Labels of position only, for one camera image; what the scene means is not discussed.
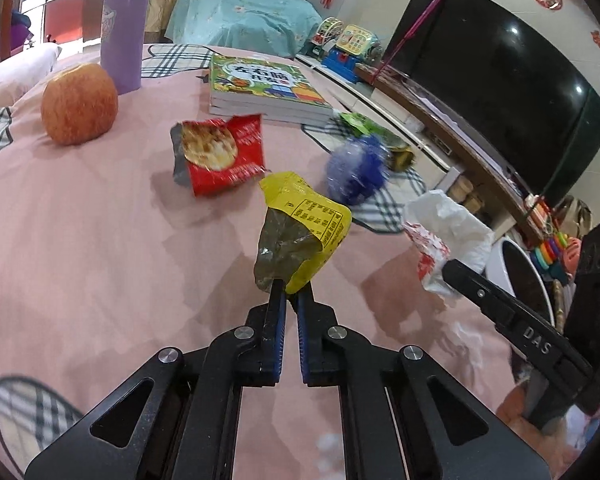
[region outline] apple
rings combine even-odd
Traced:
[[[49,81],[40,108],[46,134],[62,146],[108,132],[118,114],[118,92],[106,70],[86,63]]]

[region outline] wooden shelf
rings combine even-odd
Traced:
[[[362,64],[356,65],[355,70],[356,75],[369,84],[372,84],[375,71],[376,69]],[[531,218],[525,218],[526,210],[522,199],[509,182],[495,171],[458,133],[429,110],[412,92],[408,91],[395,75],[391,67],[387,67],[373,82],[373,86],[413,114],[449,146],[454,152],[454,156],[462,161],[468,171],[471,171],[484,183],[503,208],[510,213],[530,246],[536,246],[542,242],[542,231],[536,227]]]

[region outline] pillow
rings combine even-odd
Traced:
[[[42,43],[0,63],[0,108],[13,106],[53,69],[62,48]]]

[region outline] human hand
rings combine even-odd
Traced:
[[[525,409],[525,395],[526,384],[516,386],[496,410],[496,415],[544,459],[549,466],[552,478],[558,478],[578,456],[577,451],[566,443],[565,420],[560,420],[554,434],[542,434],[522,417]]]

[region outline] pink bed sheet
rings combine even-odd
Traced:
[[[144,79],[120,97],[112,130],[79,147],[46,137],[44,83],[13,107],[14,142],[0,152],[0,376],[35,378],[87,412],[158,349],[204,347],[266,300],[253,281],[266,212],[257,183],[193,198],[171,177],[170,127],[210,116],[198,75]],[[308,76],[336,104],[328,82]],[[265,121],[263,134],[271,171],[320,187],[323,149],[297,125]],[[377,345],[420,345],[495,410],[514,386],[508,344],[469,301],[424,291],[416,260],[406,236],[353,225],[314,294]],[[244,392],[242,480],[342,467],[324,459],[325,436],[341,433],[337,391],[302,385],[289,314],[281,383]],[[11,467],[1,445],[0,458]]]

